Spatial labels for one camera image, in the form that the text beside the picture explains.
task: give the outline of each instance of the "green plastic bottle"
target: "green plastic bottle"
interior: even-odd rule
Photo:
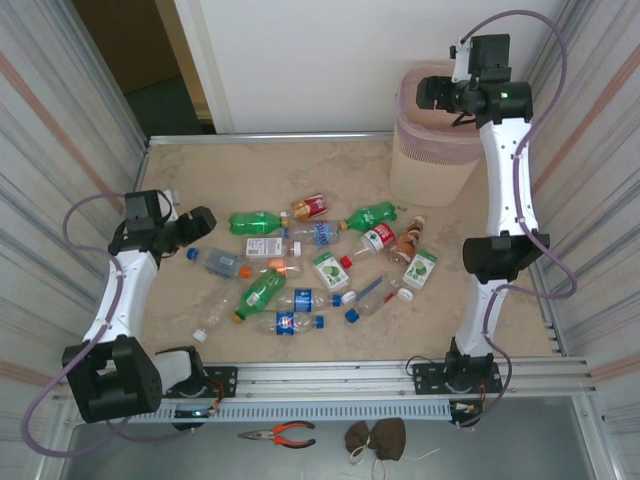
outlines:
[[[275,268],[269,268],[244,292],[240,298],[240,305],[233,314],[233,321],[242,323],[249,315],[263,311],[285,283],[287,280],[284,276],[280,275]]]
[[[277,228],[289,226],[288,217],[276,217],[269,212],[234,213],[229,219],[234,235],[266,235]]]
[[[347,219],[347,227],[349,227],[350,230],[366,232],[379,223],[390,222],[396,218],[398,218],[396,215],[396,207],[394,207],[391,202],[384,202],[380,205],[361,208],[353,212]]]

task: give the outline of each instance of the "orange-handled pliers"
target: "orange-handled pliers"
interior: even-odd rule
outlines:
[[[311,445],[315,445],[315,439],[305,440],[304,442],[292,442],[279,434],[290,428],[310,428],[314,429],[316,426],[313,423],[305,422],[303,420],[295,420],[293,422],[283,423],[282,425],[276,425],[271,430],[254,430],[253,432],[239,433],[240,438],[248,438],[250,440],[273,440],[276,445],[282,445],[287,448],[307,448]]]

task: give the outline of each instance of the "gray floor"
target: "gray floor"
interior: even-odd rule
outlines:
[[[177,440],[135,444],[115,440],[98,453],[69,460],[65,479],[369,479],[374,455],[359,466],[348,464],[344,434],[352,422],[324,422],[314,431],[293,431],[290,438],[316,438],[304,450],[267,441],[251,441],[238,433],[273,425],[209,424]],[[138,434],[171,431],[166,425],[132,426]],[[83,425],[72,447],[94,442],[102,425]],[[448,422],[407,422],[404,454],[423,460],[385,462],[390,480],[589,480],[593,479],[570,399],[506,400],[475,432],[457,431]],[[378,470],[376,478],[382,478]]]

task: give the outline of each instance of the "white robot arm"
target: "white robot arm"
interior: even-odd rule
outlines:
[[[208,208],[178,216],[170,191],[125,196],[126,220],[118,227],[109,252],[119,261],[123,289],[105,333],[67,375],[80,414],[87,423],[157,410],[162,395],[180,383],[198,391],[204,381],[202,362],[193,347],[160,352],[150,359],[138,342],[147,295],[164,255],[207,235],[216,221]],[[83,343],[68,347],[67,365],[106,323],[120,273],[112,265],[102,303]]]
[[[455,58],[451,77],[428,77],[418,86],[420,108],[442,109],[462,118],[473,116],[480,131],[489,176],[489,219],[487,236],[469,238],[463,246],[465,269],[473,275],[466,316],[451,344],[445,367],[427,378],[432,388],[446,384],[451,391],[475,391],[479,382],[495,377],[493,349],[485,335],[493,338],[507,290],[497,292],[488,322],[485,315],[496,288],[511,283],[541,251],[531,242],[518,221],[514,192],[514,156],[529,132],[533,116],[531,88],[526,82],[511,82],[509,35],[472,37],[458,40],[450,49]],[[528,146],[518,167],[520,204],[524,222],[545,246],[549,236],[538,233],[533,212],[529,178]]]

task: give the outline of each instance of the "doorway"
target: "doorway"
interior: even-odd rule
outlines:
[[[147,138],[215,133],[173,0],[73,0]]]

